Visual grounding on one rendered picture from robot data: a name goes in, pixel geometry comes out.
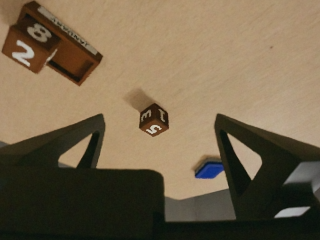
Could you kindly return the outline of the brown calendar cube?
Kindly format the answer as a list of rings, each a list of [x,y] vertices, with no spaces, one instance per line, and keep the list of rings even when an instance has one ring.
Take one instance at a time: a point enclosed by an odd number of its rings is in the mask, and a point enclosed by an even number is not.
[[[169,130],[168,113],[154,103],[140,113],[139,129],[152,137]]]
[[[2,55],[39,75],[62,43],[62,39],[30,16],[9,29]]]

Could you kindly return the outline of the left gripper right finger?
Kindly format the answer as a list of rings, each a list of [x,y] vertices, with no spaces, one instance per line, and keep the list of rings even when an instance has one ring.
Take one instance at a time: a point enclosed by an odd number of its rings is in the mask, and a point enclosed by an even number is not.
[[[314,194],[320,187],[320,147],[221,113],[216,114],[214,131],[236,219],[256,218],[276,196]],[[228,134],[260,156],[253,180]]]

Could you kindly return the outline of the brown wooden calendar tray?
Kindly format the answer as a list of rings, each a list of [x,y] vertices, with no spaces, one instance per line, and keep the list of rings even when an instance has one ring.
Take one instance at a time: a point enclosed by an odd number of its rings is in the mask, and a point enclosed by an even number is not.
[[[23,7],[17,24],[30,16],[63,40],[47,67],[81,87],[103,56],[36,2]]]

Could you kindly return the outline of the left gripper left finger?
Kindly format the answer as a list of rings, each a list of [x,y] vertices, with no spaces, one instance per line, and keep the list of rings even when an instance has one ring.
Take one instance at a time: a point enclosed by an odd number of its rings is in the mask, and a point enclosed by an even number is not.
[[[106,124],[102,113],[77,123],[0,147],[0,163],[59,167],[61,155],[92,135],[76,168],[97,168]]]

